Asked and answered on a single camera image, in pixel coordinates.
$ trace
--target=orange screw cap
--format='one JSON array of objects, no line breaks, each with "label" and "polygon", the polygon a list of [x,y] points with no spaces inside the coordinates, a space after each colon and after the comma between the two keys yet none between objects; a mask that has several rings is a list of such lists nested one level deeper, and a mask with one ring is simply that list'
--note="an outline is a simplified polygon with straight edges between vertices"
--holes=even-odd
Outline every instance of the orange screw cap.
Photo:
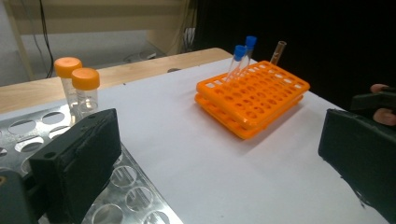
[{"label": "orange screw cap", "polygon": [[93,68],[78,68],[72,72],[72,84],[81,91],[93,91],[100,86],[99,73]]},{"label": "orange screw cap", "polygon": [[78,58],[64,57],[57,59],[54,67],[58,77],[71,78],[73,70],[82,67],[82,62]]}]

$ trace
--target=white table surface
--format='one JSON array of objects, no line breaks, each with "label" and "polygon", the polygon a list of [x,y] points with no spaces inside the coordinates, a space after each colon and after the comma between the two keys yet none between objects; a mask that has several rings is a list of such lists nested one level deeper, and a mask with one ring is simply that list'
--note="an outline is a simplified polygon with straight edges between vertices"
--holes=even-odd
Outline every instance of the white table surface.
[{"label": "white table surface", "polygon": [[[266,130],[241,140],[193,100],[196,83],[227,71],[230,60],[99,91],[116,108],[120,137],[186,224],[386,224],[318,155],[328,108],[307,92]],[[64,105],[39,105],[0,119]]]}]

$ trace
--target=black background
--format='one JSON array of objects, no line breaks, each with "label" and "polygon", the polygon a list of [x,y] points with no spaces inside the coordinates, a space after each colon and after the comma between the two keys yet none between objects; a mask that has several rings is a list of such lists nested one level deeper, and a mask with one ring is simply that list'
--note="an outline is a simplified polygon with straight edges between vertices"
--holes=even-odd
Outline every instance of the black background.
[{"label": "black background", "polygon": [[311,91],[349,109],[370,86],[396,84],[396,7],[390,1],[198,0],[193,50],[233,53],[247,35],[258,37],[252,58],[270,61],[286,41],[278,66]]}]

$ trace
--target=test tube rack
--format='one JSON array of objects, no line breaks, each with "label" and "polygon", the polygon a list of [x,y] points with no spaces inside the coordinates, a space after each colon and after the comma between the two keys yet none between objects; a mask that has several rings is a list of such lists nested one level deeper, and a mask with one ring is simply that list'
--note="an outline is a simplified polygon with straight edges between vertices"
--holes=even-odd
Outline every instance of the test tube rack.
[{"label": "test tube rack", "polygon": [[309,84],[288,71],[261,61],[244,75],[227,73],[197,83],[195,102],[242,139],[249,139],[297,105]]}]

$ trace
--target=hand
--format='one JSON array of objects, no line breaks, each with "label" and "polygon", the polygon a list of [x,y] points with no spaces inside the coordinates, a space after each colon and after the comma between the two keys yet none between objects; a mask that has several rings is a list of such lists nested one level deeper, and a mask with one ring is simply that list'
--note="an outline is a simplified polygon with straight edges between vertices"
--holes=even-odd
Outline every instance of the hand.
[{"label": "hand", "polygon": [[[383,87],[387,87],[387,85],[374,84],[370,88],[370,90],[372,92],[379,92]],[[373,119],[378,123],[386,124],[389,126],[396,125],[396,115],[392,114],[392,111],[390,109],[386,109],[386,108],[377,109],[374,113]]]}]

